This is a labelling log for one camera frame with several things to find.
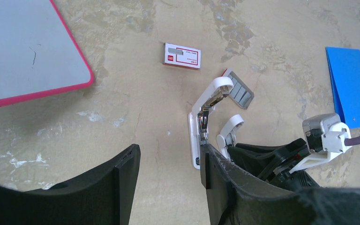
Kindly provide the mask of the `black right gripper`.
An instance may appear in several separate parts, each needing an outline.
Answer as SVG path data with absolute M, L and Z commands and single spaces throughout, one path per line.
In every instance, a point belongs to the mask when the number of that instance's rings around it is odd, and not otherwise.
M 310 155 L 306 142 L 301 138 L 281 146 L 238 143 L 229 146 L 228 153 L 237 166 L 276 187 L 289 191 L 320 187 L 304 169 L 291 172 Z

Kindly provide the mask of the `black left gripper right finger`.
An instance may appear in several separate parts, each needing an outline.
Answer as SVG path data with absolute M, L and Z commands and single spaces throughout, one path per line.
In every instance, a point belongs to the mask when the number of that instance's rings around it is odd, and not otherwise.
M 360 188 L 291 192 L 244 171 L 210 144 L 200 148 L 200 173 L 213 225 L 360 225 Z

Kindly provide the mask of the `staple tray with staples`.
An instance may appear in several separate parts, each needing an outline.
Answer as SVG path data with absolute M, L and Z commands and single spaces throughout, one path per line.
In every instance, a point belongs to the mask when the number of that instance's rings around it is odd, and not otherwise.
M 230 92 L 230 98 L 237 106 L 246 110 L 255 96 L 253 91 L 230 68 L 227 68 L 222 76 L 229 77 L 234 84 Z

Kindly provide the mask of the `white stapler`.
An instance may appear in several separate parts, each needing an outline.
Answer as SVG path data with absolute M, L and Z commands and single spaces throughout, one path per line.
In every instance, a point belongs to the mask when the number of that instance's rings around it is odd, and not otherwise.
M 208 144 L 209 115 L 215 110 L 215 105 L 229 96 L 234 84 L 229 77 L 215 78 L 192 106 L 188 114 L 189 137 L 192 165 L 200 169 L 200 147 Z

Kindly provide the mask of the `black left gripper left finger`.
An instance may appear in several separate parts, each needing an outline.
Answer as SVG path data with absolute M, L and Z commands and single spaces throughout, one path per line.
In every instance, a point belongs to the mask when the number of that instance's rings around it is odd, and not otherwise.
M 0 225 L 127 225 L 141 151 L 132 144 L 118 155 L 49 189 L 0 186 Z

